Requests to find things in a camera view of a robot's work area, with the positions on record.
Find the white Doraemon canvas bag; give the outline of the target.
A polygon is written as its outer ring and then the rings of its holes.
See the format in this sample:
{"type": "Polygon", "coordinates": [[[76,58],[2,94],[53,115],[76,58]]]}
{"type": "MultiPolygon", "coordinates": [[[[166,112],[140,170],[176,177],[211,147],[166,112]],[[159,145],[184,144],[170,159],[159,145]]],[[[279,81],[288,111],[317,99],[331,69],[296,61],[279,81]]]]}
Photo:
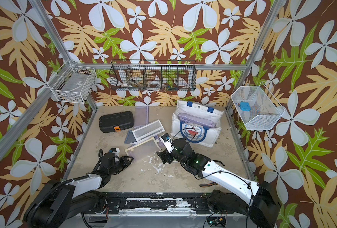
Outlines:
{"type": "Polygon", "coordinates": [[[172,115],[170,135],[212,148],[222,129],[223,114],[213,107],[180,100],[172,115]]]}

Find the white mesh pouch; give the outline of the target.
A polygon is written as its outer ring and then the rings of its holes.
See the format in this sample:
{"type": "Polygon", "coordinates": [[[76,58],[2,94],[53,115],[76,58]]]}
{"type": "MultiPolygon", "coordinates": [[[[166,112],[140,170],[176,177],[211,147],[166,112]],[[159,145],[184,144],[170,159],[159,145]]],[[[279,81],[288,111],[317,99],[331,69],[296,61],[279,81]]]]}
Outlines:
{"type": "Polygon", "coordinates": [[[153,121],[132,131],[137,142],[154,137],[163,132],[165,132],[165,129],[160,120],[153,121]]]}

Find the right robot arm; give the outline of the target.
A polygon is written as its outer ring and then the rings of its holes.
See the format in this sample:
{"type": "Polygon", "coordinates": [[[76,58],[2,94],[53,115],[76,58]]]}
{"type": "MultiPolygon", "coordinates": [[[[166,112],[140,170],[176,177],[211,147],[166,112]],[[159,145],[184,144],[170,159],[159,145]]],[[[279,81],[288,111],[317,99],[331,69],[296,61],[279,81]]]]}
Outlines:
{"type": "Polygon", "coordinates": [[[163,163],[177,161],[197,180],[207,179],[229,190],[229,193],[214,190],[207,198],[212,213],[243,214],[259,228],[273,228],[276,225],[282,204],[270,183],[247,180],[224,169],[217,161],[194,152],[184,138],[173,140],[164,134],[160,140],[166,148],[163,152],[157,152],[163,163]]]}

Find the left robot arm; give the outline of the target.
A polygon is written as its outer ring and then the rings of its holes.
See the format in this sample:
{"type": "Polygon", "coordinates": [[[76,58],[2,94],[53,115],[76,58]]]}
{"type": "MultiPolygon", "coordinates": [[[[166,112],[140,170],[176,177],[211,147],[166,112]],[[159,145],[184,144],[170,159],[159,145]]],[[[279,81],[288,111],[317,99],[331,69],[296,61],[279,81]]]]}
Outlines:
{"type": "Polygon", "coordinates": [[[113,151],[99,151],[99,159],[92,172],[64,181],[49,181],[24,214],[30,228],[58,228],[65,220],[87,211],[104,211],[106,199],[98,190],[111,177],[128,168],[134,158],[117,156],[113,151]]]}

